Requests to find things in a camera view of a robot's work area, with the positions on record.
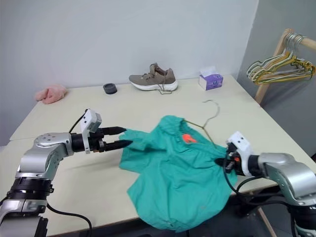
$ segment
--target green t-shirt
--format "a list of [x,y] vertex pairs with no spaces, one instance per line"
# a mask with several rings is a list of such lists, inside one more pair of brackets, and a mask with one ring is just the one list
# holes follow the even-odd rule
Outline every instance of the green t-shirt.
[[[219,213],[231,190],[216,158],[226,154],[188,127],[183,118],[165,116],[150,133],[127,130],[120,168],[140,173],[128,189],[139,217],[158,229],[191,229]],[[228,174],[232,184],[234,172]]]

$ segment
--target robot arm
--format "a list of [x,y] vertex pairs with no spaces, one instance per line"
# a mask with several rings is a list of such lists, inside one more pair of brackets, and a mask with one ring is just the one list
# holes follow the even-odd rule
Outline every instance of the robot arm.
[[128,146],[132,141],[106,143],[105,135],[120,134],[122,127],[99,128],[99,114],[87,110],[80,121],[82,134],[47,133],[37,137],[22,157],[7,199],[0,207],[0,237],[44,237],[46,197],[54,191],[52,180],[63,158],[75,152],[104,152]]
[[285,153],[253,155],[240,132],[228,139],[228,155],[226,172],[234,169],[239,175],[275,181],[289,204],[297,232],[302,237],[316,237],[316,176],[308,166]]

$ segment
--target purple tissue box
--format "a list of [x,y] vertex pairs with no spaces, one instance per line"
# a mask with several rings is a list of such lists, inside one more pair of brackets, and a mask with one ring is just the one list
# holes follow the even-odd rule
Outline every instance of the purple tissue box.
[[210,90],[221,87],[223,84],[223,76],[220,74],[213,74],[207,77],[199,76],[198,83],[204,90]]

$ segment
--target table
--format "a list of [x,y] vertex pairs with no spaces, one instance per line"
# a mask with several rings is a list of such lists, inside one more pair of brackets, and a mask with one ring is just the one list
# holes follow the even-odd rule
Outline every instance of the table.
[[[118,92],[113,95],[95,86],[70,89],[64,99],[51,105],[38,102],[0,153],[0,197],[10,189],[20,158],[32,146],[34,137],[46,132],[68,131],[86,108],[101,114],[101,127],[151,131],[164,115],[203,124],[217,110],[214,103],[203,101],[214,100],[220,106],[220,113],[208,123],[207,131],[215,143],[224,146],[226,139],[238,130],[256,153],[286,152],[316,172],[316,164],[232,76],[224,76],[223,86],[209,91],[198,85],[198,79],[181,80],[179,88],[166,95],[158,91],[140,91],[129,84],[117,87]],[[105,139],[117,138],[108,136]],[[136,218],[126,190],[138,175],[119,169],[120,156],[121,150],[117,150],[89,155],[78,153],[65,158],[53,181],[55,191],[47,198],[49,203],[56,209],[87,216],[94,227]],[[273,181],[260,179],[247,183],[241,191],[273,185]],[[50,211],[44,216],[49,218],[48,235],[87,227],[76,217],[56,217]]]

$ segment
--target clothes rack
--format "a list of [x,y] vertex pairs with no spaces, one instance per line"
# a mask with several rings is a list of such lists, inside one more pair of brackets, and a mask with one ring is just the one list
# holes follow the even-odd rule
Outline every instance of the clothes rack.
[[[293,33],[293,29],[285,29],[285,31],[283,32],[277,46],[276,46],[276,49],[275,49],[275,52],[273,54],[273,56],[276,56],[278,54],[281,54],[284,50],[284,38],[285,36],[287,35],[287,33]],[[302,45],[308,47],[308,48],[311,48],[311,49],[314,49],[316,50],[316,41],[310,39],[310,38],[304,38],[301,42]],[[258,104],[261,104],[267,90],[269,88],[269,84],[262,84],[259,86],[258,90],[257,90],[257,93],[256,93],[256,96],[255,96],[255,101],[257,101]]]

